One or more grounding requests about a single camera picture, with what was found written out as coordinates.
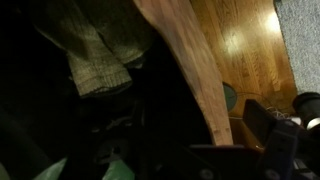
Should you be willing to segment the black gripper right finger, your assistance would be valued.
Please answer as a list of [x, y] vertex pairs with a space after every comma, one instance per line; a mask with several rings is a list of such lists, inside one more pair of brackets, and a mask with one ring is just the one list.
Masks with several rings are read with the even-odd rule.
[[259, 175], [262, 180], [291, 179], [298, 133], [299, 126], [292, 121], [282, 120], [276, 123], [259, 160]]

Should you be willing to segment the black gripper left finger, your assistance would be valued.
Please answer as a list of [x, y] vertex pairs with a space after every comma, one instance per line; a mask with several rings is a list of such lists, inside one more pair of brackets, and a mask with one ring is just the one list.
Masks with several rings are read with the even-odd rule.
[[145, 104], [83, 105], [90, 130], [83, 180], [213, 180], [214, 168], [164, 132], [145, 127]]

